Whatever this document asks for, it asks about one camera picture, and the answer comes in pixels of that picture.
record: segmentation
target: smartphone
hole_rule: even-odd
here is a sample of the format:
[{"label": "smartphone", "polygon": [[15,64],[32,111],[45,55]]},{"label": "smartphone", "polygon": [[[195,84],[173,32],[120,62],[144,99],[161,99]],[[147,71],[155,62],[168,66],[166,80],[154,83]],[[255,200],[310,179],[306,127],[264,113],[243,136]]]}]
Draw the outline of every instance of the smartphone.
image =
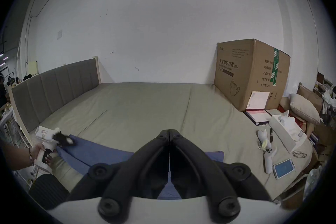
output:
[{"label": "smartphone", "polygon": [[278,163],[273,166],[273,172],[276,179],[282,178],[283,176],[288,175],[294,170],[295,166],[292,159],[285,160],[284,162]]}]

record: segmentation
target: green tape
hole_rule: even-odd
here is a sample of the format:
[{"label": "green tape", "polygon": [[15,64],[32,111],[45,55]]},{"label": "green tape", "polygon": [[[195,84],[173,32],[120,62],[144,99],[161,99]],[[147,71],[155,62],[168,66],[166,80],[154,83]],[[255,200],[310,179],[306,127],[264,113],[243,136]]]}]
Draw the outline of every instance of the green tape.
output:
[{"label": "green tape", "polygon": [[271,75],[271,82],[273,83],[273,86],[277,85],[278,67],[279,67],[279,50],[274,49],[273,69]]}]

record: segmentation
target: person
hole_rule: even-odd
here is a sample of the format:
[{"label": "person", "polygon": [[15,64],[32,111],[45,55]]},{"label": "person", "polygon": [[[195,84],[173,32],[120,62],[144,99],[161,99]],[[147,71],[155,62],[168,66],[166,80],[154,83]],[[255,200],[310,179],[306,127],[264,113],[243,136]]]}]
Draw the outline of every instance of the person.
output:
[{"label": "person", "polygon": [[0,111],[4,110],[6,104],[8,104],[9,95],[6,92],[5,86],[3,85],[4,78],[0,76]]},{"label": "person", "polygon": [[[45,150],[42,143],[37,143],[33,148],[18,148],[0,140],[0,148],[5,156],[8,167],[12,171],[17,171],[34,164],[40,150]],[[46,162],[51,164],[53,158],[47,155]]]}]

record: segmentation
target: phone screen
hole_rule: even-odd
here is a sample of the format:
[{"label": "phone screen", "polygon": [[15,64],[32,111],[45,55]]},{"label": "phone screen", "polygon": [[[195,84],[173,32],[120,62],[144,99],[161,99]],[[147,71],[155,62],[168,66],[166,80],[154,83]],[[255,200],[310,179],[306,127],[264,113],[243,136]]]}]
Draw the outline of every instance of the phone screen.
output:
[{"label": "phone screen", "polygon": [[282,177],[294,169],[291,159],[288,159],[283,163],[276,164],[274,168],[278,177]]}]

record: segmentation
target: tissue box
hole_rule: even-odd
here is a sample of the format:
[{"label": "tissue box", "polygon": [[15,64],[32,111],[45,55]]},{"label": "tissue box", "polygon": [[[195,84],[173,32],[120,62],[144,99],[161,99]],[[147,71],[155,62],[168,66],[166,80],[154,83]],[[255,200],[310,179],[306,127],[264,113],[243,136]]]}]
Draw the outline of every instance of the tissue box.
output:
[{"label": "tissue box", "polygon": [[297,124],[295,124],[295,130],[294,130],[295,133],[293,134],[298,135],[300,132],[302,132],[302,136],[300,137],[300,139],[298,141],[295,141],[292,135],[288,133],[288,131],[284,128],[284,126],[279,121],[280,116],[281,115],[272,116],[271,120],[269,121],[269,125],[271,126],[271,128],[273,128],[274,132],[280,138],[281,142],[283,143],[285,148],[288,150],[288,152],[291,153],[304,143],[307,136],[303,132],[303,130],[301,130],[301,128]]}]

